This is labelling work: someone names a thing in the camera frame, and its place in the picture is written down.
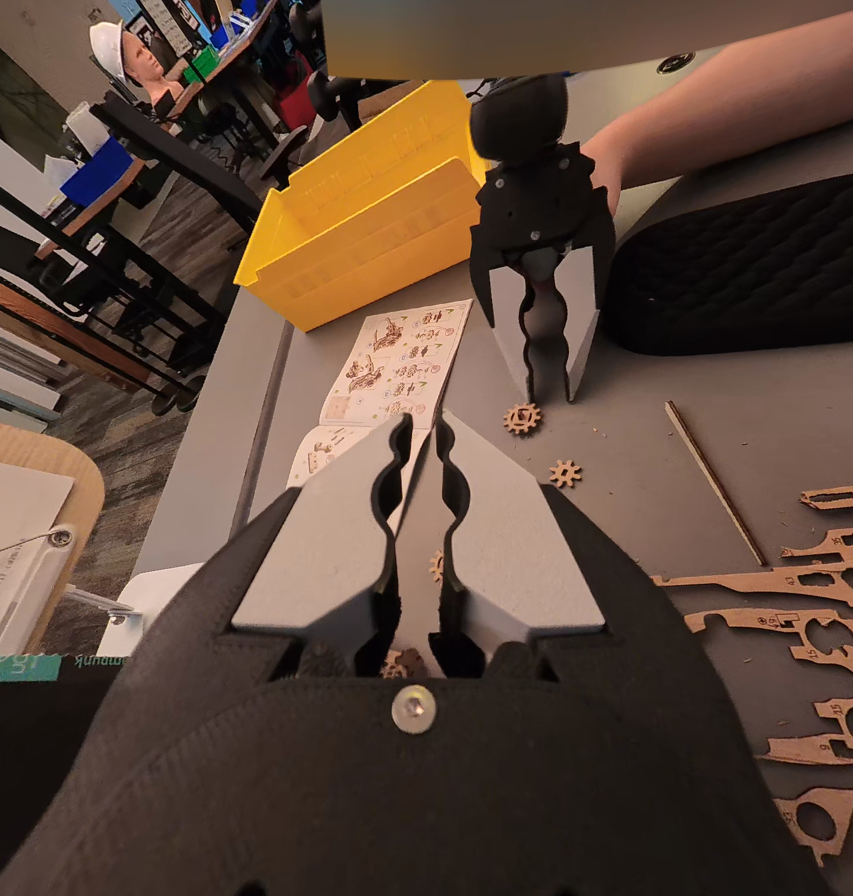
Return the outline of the yellow plastic bin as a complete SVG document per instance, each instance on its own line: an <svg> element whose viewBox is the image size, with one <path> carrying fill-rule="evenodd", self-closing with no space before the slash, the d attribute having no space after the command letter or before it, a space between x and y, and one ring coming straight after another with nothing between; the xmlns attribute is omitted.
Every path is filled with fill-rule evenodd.
<svg viewBox="0 0 853 896"><path fill-rule="evenodd" d="M235 283L308 332L467 261L489 163L455 81L429 81L272 189Z"/></svg>

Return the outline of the laser-cut wooden parts sheet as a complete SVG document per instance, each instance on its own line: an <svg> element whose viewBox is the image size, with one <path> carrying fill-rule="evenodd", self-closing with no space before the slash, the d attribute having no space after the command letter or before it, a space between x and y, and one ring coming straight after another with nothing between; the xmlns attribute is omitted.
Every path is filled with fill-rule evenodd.
<svg viewBox="0 0 853 896"><path fill-rule="evenodd" d="M853 511L853 486L802 492L801 504L815 511ZM704 632L707 618L721 619L729 629L790 636L795 661L838 668L853 679L853 525L824 532L816 546L781 550L782 559L803 565L777 566L747 574L667 578L652 576L663 588L720 587L743 596L776 596L794 600L786 609L741 606L688 613L692 633ZM853 694L813 703L818 719L832 730L810 735L769 736L760 761L796 766L853 767Z"/></svg>

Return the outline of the person's right forearm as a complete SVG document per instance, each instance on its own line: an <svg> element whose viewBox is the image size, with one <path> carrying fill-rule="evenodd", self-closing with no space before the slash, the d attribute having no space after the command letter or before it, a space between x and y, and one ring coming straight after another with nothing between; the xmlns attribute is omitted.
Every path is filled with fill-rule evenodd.
<svg viewBox="0 0 853 896"><path fill-rule="evenodd" d="M581 145L615 215L622 191L853 121L853 10L724 47Z"/></svg>

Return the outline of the illustrated instruction booklet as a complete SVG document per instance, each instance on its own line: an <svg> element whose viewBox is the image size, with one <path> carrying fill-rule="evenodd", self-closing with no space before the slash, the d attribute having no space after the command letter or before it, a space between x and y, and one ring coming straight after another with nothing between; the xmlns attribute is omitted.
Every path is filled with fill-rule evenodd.
<svg viewBox="0 0 853 896"><path fill-rule="evenodd" d="M407 489L433 425L473 300L370 315L322 405L318 425L300 443L287 487L300 487L385 420L410 414Z"/></svg>

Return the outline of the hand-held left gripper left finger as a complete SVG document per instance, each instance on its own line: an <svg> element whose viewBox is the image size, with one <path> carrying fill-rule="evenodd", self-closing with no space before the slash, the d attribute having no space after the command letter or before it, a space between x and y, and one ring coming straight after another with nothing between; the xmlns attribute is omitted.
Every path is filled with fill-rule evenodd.
<svg viewBox="0 0 853 896"><path fill-rule="evenodd" d="M299 488L231 624L300 639L372 639L395 564L390 517L413 421L391 416Z"/></svg>

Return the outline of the white stand base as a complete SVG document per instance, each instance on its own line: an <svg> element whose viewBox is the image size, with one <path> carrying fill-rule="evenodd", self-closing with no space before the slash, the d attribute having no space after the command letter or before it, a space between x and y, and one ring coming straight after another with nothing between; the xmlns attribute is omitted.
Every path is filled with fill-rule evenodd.
<svg viewBox="0 0 853 896"><path fill-rule="evenodd" d="M192 564L133 577L107 611L97 656L131 656L164 607L201 567Z"/></svg>

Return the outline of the white hard hat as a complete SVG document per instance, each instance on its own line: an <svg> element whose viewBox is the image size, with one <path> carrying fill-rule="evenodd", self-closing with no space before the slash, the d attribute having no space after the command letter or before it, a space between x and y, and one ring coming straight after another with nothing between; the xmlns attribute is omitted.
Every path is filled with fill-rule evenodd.
<svg viewBox="0 0 853 896"><path fill-rule="evenodd" d="M133 64L145 49L141 39L118 23L99 21L89 29L91 50L99 65L122 83L141 86Z"/></svg>

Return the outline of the green plastic bin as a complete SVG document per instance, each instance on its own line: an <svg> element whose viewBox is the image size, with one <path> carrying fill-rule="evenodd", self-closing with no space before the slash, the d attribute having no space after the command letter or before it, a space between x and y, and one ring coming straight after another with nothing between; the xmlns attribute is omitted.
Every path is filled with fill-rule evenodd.
<svg viewBox="0 0 853 896"><path fill-rule="evenodd" d="M206 44L193 58L192 63L188 63L181 73L181 78L188 84L199 83L200 80L206 82L221 62L217 49L211 44Z"/></svg>

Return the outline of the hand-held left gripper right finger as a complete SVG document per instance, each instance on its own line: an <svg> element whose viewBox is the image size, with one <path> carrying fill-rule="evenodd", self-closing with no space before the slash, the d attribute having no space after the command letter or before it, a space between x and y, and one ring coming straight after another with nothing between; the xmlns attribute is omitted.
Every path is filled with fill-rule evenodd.
<svg viewBox="0 0 853 896"><path fill-rule="evenodd" d="M445 636L598 633L605 618L528 471L445 410L436 420L442 496Z"/></svg>

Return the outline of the blue plastic bin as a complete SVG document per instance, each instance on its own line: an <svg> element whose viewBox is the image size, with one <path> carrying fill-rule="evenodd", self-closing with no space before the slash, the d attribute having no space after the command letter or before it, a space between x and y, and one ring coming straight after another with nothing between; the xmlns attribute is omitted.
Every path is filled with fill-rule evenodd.
<svg viewBox="0 0 853 896"><path fill-rule="evenodd" d="M119 182L133 162L133 155L116 137L110 136L91 160L59 187L59 191L72 203L89 207Z"/></svg>

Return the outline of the printed instruction sheet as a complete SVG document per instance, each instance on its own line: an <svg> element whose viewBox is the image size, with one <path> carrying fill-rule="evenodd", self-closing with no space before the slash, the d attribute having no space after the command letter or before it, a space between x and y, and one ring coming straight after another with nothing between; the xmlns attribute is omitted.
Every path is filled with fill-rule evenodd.
<svg viewBox="0 0 853 896"><path fill-rule="evenodd" d="M75 544L55 521L74 479L0 463L0 654L25 653Z"/></svg>

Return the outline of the mannequin head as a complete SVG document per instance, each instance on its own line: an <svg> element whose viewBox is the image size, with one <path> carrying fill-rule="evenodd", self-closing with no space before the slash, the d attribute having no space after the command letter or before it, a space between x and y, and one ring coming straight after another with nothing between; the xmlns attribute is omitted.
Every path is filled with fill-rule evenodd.
<svg viewBox="0 0 853 896"><path fill-rule="evenodd" d="M180 99L184 89L179 82L166 77L165 70L152 51L128 30L122 32L121 51L126 76L146 91L152 106L160 103L165 96Z"/></svg>

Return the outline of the black metal desk frame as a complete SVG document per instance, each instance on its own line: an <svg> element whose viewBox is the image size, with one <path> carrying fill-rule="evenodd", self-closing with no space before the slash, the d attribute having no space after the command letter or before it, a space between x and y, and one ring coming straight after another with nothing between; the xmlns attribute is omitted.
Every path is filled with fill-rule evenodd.
<svg viewBox="0 0 853 896"><path fill-rule="evenodd" d="M118 136L127 138L149 156L208 193L250 237L263 202L236 175L152 123L134 106L108 93L91 113ZM72 288L61 284L55 299L64 306L40 310L56 322L29 324L62 346L102 365L108 372L153 395L152 412L188 412L196 406L204 375L186 381L168 371L190 374L213 359L227 315L209 305L199 293L110 226L97 231L108 255L94 255L80 240L55 227L0 186L0 206L57 248L87 265L87 273L107 284L101 293L123 307L115 323L101 320L88 299L82 303Z"/></svg>

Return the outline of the black and teal product box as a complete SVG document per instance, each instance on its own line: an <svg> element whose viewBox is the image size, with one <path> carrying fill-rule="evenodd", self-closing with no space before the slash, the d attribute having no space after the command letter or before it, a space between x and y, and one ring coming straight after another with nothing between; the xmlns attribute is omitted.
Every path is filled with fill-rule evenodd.
<svg viewBox="0 0 853 896"><path fill-rule="evenodd" d="M127 657L0 655L0 873L73 767Z"/></svg>

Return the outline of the thin wooden strip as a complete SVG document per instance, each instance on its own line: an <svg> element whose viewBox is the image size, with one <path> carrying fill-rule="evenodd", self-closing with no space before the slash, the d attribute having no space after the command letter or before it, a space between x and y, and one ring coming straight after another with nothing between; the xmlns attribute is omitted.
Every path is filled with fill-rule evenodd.
<svg viewBox="0 0 853 896"><path fill-rule="evenodd" d="M767 559L763 554L762 548L757 542L755 535L746 523L744 516L738 509L729 492L723 485L720 476L714 469L714 466L708 459L707 454L701 447L701 443L698 442L697 438L694 436L678 406L672 400L666 400L664 402L664 410L672 426L675 428L675 431L678 432L679 437L682 439L685 447L693 457L693 460L700 469L701 474L704 476L704 478L712 488L713 493L719 500L729 519L732 521L735 529L746 544L758 566L768 566Z"/></svg>

